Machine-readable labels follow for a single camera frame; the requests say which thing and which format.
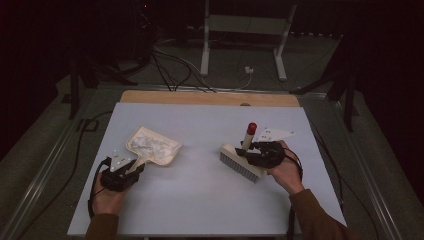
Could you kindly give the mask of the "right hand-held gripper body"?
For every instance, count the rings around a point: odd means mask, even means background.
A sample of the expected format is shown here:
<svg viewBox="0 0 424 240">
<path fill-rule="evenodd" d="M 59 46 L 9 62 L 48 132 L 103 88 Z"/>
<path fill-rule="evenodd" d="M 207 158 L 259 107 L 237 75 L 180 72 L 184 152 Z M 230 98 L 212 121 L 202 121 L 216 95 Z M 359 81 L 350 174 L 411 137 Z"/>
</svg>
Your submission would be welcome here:
<svg viewBox="0 0 424 240">
<path fill-rule="evenodd" d="M 264 142 L 264 146 L 260 149 L 249 149 L 248 162 L 261 168 L 274 168 L 280 165 L 286 157 L 280 141 L 285 141 L 294 135 L 293 131 L 266 128 L 254 140 Z"/>
</svg>

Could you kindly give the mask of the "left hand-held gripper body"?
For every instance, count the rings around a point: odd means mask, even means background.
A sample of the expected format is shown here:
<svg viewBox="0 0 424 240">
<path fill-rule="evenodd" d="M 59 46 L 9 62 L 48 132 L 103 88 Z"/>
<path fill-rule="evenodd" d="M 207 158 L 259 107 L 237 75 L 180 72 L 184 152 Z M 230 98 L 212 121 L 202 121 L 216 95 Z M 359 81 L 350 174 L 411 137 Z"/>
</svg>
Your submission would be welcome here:
<svg viewBox="0 0 424 240">
<path fill-rule="evenodd" d="M 107 168 L 102 171 L 101 185 L 110 191 L 123 192 L 139 180 L 139 172 L 130 168 L 136 162 L 114 150 L 105 159 Z"/>
</svg>

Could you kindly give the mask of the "cream brush red-tipped handle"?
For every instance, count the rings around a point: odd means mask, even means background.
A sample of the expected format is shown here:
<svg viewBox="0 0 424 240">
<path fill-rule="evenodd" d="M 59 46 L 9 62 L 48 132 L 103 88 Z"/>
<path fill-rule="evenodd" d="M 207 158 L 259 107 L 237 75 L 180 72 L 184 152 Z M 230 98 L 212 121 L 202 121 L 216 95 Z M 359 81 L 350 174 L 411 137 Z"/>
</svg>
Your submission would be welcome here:
<svg viewBox="0 0 424 240">
<path fill-rule="evenodd" d="M 254 122 L 248 124 L 244 139 L 241 142 L 240 149 L 249 150 L 255 135 L 257 125 Z M 259 167 L 250 165 L 246 157 L 240 157 L 236 154 L 235 146 L 230 144 L 223 144 L 220 147 L 220 161 L 226 166 L 234 170 L 236 173 L 245 177 L 249 181 L 255 183 L 265 171 Z"/>
</svg>

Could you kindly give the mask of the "cream dustpan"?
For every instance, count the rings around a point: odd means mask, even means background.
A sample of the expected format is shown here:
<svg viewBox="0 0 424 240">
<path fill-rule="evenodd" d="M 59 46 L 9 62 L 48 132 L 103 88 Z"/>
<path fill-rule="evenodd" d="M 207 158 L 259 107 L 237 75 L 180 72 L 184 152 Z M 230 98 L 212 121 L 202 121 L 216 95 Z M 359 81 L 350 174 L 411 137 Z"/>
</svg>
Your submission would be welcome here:
<svg viewBox="0 0 424 240">
<path fill-rule="evenodd" d="M 140 133 L 147 133 L 147 134 L 152 134 L 152 135 L 159 135 L 159 136 L 162 136 L 162 137 L 164 137 L 164 138 L 167 138 L 170 142 L 171 142 L 171 144 L 172 144 L 172 146 L 174 147 L 174 149 L 175 149 L 175 153 L 173 154 L 173 155 L 171 155 L 171 156 L 168 156 L 168 157 L 166 157 L 163 161 L 158 161 L 158 160 L 154 160 L 152 157 L 143 157 L 143 156 L 141 156 L 140 154 L 137 154 L 137 153 L 135 153 L 133 150 L 130 150 L 129 149 L 129 140 L 132 138 L 132 137 L 134 137 L 134 136 L 136 136 L 136 135 L 138 135 L 138 134 L 140 134 Z M 181 142 L 178 142 L 178 141 L 176 141 L 176 140 L 173 140 L 173 139 L 171 139 L 171 138 L 168 138 L 168 137 L 166 137 L 166 136 L 163 136 L 163 135 L 161 135 L 161 134 L 159 134 L 159 133 L 156 133 L 156 132 L 154 132 L 154 131 L 152 131 L 152 130 L 150 130 L 150 129 L 148 129 L 148 128 L 145 128 L 145 127 L 140 127 L 140 128 L 138 128 L 130 137 L 129 137 L 129 139 L 127 140 L 127 143 L 126 143 L 126 148 L 129 150 L 129 151 L 131 151 L 132 153 L 134 153 L 134 154 L 136 154 L 137 155 L 137 159 L 136 159 L 136 162 L 134 163 L 134 165 L 130 168 L 130 172 L 132 172 L 132 171 L 134 171 L 136 168 L 137 168 L 137 166 L 139 166 L 139 165 L 141 165 L 141 164 L 143 164 L 143 163 L 153 163 L 153 164 L 156 164 L 156 165 L 159 165 L 159 166 L 167 166 L 167 165 L 169 165 L 172 161 L 173 161 L 173 159 L 175 158 L 175 156 L 177 155 L 177 153 L 178 153 L 178 151 L 179 151 L 179 149 L 182 147 L 182 143 Z"/>
</svg>

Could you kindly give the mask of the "pile of white paper scraps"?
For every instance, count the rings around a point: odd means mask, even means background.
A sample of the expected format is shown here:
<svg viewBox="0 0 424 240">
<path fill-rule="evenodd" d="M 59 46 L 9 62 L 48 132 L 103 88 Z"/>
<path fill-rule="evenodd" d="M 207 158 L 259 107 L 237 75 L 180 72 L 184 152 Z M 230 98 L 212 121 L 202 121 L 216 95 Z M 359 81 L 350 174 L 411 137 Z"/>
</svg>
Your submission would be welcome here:
<svg viewBox="0 0 424 240">
<path fill-rule="evenodd" d="M 143 157 L 163 161 L 175 153 L 171 142 L 162 136 L 140 133 L 129 140 L 129 149 Z"/>
</svg>

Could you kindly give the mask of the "person's left hand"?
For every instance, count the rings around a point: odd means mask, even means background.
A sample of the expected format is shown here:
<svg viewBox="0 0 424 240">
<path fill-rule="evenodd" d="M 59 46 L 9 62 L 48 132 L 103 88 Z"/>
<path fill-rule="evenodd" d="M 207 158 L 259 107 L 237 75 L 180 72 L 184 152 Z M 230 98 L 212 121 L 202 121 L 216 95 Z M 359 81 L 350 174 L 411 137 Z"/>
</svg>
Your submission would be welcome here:
<svg viewBox="0 0 424 240">
<path fill-rule="evenodd" d="M 101 185 L 102 174 L 99 174 L 94 187 L 94 197 L 92 198 L 92 208 L 95 215 L 113 214 L 118 215 L 123 204 L 128 189 L 123 192 L 115 192 L 104 188 Z"/>
</svg>

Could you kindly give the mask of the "person's right hand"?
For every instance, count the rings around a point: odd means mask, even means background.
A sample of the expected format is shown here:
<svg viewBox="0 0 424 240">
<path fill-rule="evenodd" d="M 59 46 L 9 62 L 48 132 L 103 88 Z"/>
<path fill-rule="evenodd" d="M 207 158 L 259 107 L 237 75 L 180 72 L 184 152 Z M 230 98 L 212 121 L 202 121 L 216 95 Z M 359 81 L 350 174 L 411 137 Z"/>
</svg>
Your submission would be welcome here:
<svg viewBox="0 0 424 240">
<path fill-rule="evenodd" d="M 286 157 L 280 165 L 268 169 L 267 174 L 282 186 L 289 195 L 297 194 L 304 190 L 301 176 L 298 169 L 298 157 L 291 151 L 284 141 L 280 141 Z"/>
</svg>

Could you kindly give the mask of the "pale blue table mat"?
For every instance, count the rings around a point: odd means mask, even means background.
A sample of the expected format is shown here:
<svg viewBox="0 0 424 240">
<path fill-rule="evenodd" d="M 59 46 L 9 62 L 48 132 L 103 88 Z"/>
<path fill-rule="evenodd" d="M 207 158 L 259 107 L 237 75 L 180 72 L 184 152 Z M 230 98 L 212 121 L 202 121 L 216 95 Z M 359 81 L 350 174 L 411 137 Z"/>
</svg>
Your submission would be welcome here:
<svg viewBox="0 0 424 240">
<path fill-rule="evenodd" d="M 113 152 L 130 157 L 126 142 L 139 127 L 182 144 L 169 165 L 146 165 L 126 197 L 119 235 L 284 234 L 290 209 L 286 191 L 268 175 L 251 182 L 220 160 L 220 146 L 239 145 L 251 122 L 259 131 L 290 132 L 286 143 L 301 160 L 304 185 L 330 216 L 342 221 L 344 216 L 302 108 L 119 103 L 97 162 Z"/>
</svg>

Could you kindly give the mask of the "wooden table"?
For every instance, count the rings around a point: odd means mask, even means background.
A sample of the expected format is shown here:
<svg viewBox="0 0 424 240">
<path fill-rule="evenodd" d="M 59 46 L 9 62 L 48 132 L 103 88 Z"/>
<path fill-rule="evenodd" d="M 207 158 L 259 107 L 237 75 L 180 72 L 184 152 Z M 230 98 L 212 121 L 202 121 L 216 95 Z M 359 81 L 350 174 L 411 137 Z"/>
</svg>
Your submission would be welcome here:
<svg viewBox="0 0 424 240">
<path fill-rule="evenodd" d="M 123 103 L 158 103 L 219 106 L 299 107 L 293 95 L 258 93 L 204 93 L 127 90 L 120 99 Z"/>
</svg>

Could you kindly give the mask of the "black tripod stand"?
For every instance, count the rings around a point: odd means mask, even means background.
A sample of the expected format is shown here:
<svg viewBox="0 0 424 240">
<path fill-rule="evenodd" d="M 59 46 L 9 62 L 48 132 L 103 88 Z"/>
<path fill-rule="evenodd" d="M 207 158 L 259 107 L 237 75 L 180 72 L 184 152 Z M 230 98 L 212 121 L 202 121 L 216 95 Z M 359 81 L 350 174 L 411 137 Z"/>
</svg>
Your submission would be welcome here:
<svg viewBox="0 0 424 240">
<path fill-rule="evenodd" d="M 70 103 L 70 119 L 74 119 L 80 108 L 79 81 L 88 88 L 96 88 L 99 80 L 95 77 L 95 70 L 110 77 L 113 81 L 122 85 L 136 86 L 135 82 L 129 81 L 108 67 L 100 64 L 88 54 L 73 54 L 70 57 L 70 93 L 65 97 Z"/>
<path fill-rule="evenodd" d="M 330 58 L 321 77 L 296 90 L 290 90 L 291 94 L 304 95 L 329 82 L 332 83 L 326 94 L 329 101 L 339 101 L 345 96 L 343 108 L 343 122 L 347 129 L 352 132 L 352 116 L 356 75 L 358 71 L 357 44 L 351 34 L 344 34 Z"/>
</svg>

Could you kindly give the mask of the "white metal stand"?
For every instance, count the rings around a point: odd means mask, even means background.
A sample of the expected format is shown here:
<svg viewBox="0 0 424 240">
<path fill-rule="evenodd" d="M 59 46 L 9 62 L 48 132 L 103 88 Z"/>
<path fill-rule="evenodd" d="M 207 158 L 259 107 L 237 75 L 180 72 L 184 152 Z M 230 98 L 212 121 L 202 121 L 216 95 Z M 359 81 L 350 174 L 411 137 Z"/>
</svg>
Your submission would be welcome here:
<svg viewBox="0 0 424 240">
<path fill-rule="evenodd" d="M 200 74 L 203 77 L 208 75 L 210 59 L 209 35 L 211 32 L 279 35 L 281 37 L 281 41 L 280 44 L 273 50 L 273 58 L 276 65 L 278 79 L 280 81 L 286 81 L 287 74 L 283 63 L 282 53 L 290 33 L 296 10 L 297 6 L 293 4 L 285 18 L 239 16 L 236 14 L 217 15 L 210 13 L 210 0 L 205 0 L 204 38 Z"/>
</svg>

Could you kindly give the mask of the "dark equipment rack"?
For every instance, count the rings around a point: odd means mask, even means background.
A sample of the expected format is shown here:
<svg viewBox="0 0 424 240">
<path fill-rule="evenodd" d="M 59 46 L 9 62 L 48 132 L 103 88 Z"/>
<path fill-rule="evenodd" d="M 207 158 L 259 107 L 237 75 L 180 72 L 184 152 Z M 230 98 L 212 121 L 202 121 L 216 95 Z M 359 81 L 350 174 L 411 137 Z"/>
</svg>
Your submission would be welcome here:
<svg viewBox="0 0 424 240">
<path fill-rule="evenodd" d="M 119 17 L 116 57 L 133 60 L 140 67 L 151 59 L 156 26 L 149 16 L 149 0 L 124 0 L 126 6 Z"/>
</svg>

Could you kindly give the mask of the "metal floor rail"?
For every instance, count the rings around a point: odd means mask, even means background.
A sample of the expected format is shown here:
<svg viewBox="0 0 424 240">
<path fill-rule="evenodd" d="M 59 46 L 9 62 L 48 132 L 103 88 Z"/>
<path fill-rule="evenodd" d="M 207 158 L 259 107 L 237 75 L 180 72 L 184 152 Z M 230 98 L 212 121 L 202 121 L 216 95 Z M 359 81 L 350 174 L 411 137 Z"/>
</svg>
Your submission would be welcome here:
<svg viewBox="0 0 424 240">
<path fill-rule="evenodd" d="M 351 150 L 353 151 L 355 164 L 359 171 L 359 175 L 367 190 L 374 211 L 379 219 L 386 237 L 388 240 L 403 240 L 403 237 L 401 236 L 401 233 L 392 217 L 388 205 L 386 204 L 386 201 L 378 188 L 373 174 L 366 163 L 365 157 L 363 156 L 358 144 L 355 142 L 351 132 L 345 126 L 343 120 L 344 111 L 341 104 L 331 101 L 330 106 L 337 119 L 338 127 L 341 129 L 341 132 L 343 133 L 344 137 L 349 143 Z"/>
<path fill-rule="evenodd" d="M 15 240 L 24 229 L 95 93 L 82 92 L 75 114 L 53 102 L 0 162 L 0 240 Z"/>
</svg>

